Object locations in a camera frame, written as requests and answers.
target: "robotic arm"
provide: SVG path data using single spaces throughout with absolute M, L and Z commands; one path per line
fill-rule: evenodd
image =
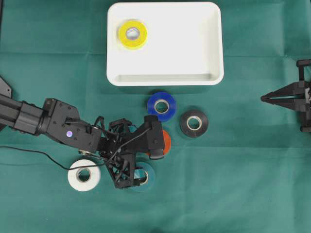
M 299 60 L 299 81 L 282 87 L 276 91 L 269 92 L 261 97 L 261 101 L 279 105 L 299 112 L 301 121 L 301 132 L 311 132 L 311 82 L 305 81 L 304 68 L 311 66 L 311 59 Z
M 149 154 L 150 159 L 164 157 L 162 125 L 157 116 L 145 116 L 134 131 L 135 126 L 126 119 L 110 122 L 106 130 L 102 116 L 91 125 L 80 119 L 74 106 L 60 100 L 46 99 L 39 108 L 10 97 L 11 88 L 0 78 L 0 131 L 9 126 L 21 133 L 45 134 L 86 156 L 98 152 L 116 188 L 139 186 L 145 181 L 134 178 L 137 152 Z

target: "cable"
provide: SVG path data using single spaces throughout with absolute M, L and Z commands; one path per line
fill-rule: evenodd
M 100 129 L 102 129 L 102 132 L 103 132 L 103 135 L 105 136 L 105 138 L 107 138 L 107 135 L 106 135 L 106 130 L 105 130 L 105 124 L 104 124 L 104 117 L 103 116 L 98 116 L 95 120 L 95 123 L 94 123 L 94 126 L 95 127 L 98 127 Z
M 121 151 L 121 148 L 124 147 L 125 145 L 127 145 L 128 143 L 134 141 L 135 139 L 143 136 L 145 133 L 147 133 L 151 128 L 146 129 L 145 131 L 143 131 L 142 133 L 140 133 L 139 135 L 133 137 L 132 139 L 128 140 L 127 142 L 124 142 L 122 145 L 120 145 L 118 147 L 118 149 L 114 152 L 114 154 L 104 163 L 101 164 L 96 164 L 96 165 L 88 165 L 88 166 L 77 166 L 77 167 L 73 167 L 73 168 L 68 168 L 65 167 L 63 165 L 61 165 L 59 162 L 57 162 L 56 160 L 54 160 L 52 157 L 50 157 L 47 153 L 42 152 L 42 151 L 38 151 L 38 150 L 27 150 L 27 149 L 22 149 L 22 148 L 17 148 L 17 147 L 9 147 L 9 146 L 0 146 L 0 148 L 6 148 L 6 149 L 12 149 L 12 150 L 19 150 L 19 151 L 24 151 L 24 152 L 31 152 L 31 153 L 39 153 L 39 154 L 43 154 L 45 156 L 47 156 L 52 162 L 56 163 L 57 165 L 59 165 L 62 169 L 67 170 L 67 171 L 71 171 L 71 170 L 75 170 L 75 169 L 79 169 L 79 168 L 87 168 L 87 167 L 94 167 L 94 166 L 103 166 L 106 165 L 107 163 L 110 163 L 110 161 L 116 156 L 117 152 Z

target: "teal tape roll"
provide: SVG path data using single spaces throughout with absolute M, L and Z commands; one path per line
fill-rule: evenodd
M 141 184 L 140 186 L 134 186 L 131 187 L 135 192 L 145 192 L 152 188 L 152 186 L 156 182 L 156 173 L 154 169 L 148 164 L 144 162 L 138 162 L 136 163 L 136 167 L 139 169 L 136 169 L 134 172 L 134 178 L 143 178 L 147 176 L 147 180 L 144 184 Z

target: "plastic container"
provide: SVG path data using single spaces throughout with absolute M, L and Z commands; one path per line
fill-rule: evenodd
M 129 20 L 146 27 L 139 49 L 118 38 Z M 212 2 L 115 3 L 107 24 L 107 78 L 113 85 L 215 85 L 224 76 L 221 14 Z

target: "green cloth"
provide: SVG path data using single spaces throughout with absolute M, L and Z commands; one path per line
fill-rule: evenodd
M 296 60 L 311 57 L 310 1 L 215 1 L 225 76 L 215 86 L 191 87 L 109 83 L 106 18 L 113 3 L 4 0 L 0 75 L 16 100 L 41 107 L 45 98 L 57 98 L 76 106 L 85 121 L 104 116 L 106 125 L 123 117 L 140 125 L 150 94 L 171 93 L 178 109 L 163 127 L 172 150 L 149 161 L 155 185 L 146 193 L 115 189 L 103 167 L 95 189 L 77 192 L 45 156 L 1 149 L 0 232 L 310 232 L 311 135 L 299 131 L 294 111 L 260 101 L 296 82 Z M 197 139 L 179 129 L 179 116 L 194 106 L 210 122 Z M 43 135 L 6 128 L 0 140 L 45 151 L 66 166 L 80 158 Z

